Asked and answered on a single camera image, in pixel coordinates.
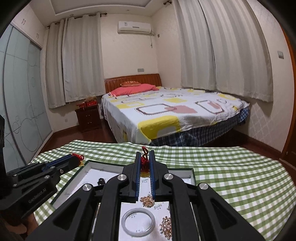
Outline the person's hand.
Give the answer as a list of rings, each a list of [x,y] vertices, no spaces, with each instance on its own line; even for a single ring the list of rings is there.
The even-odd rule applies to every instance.
[[[17,226],[8,224],[1,217],[1,240],[24,240],[21,235],[30,235],[37,227],[38,223],[33,213]]]

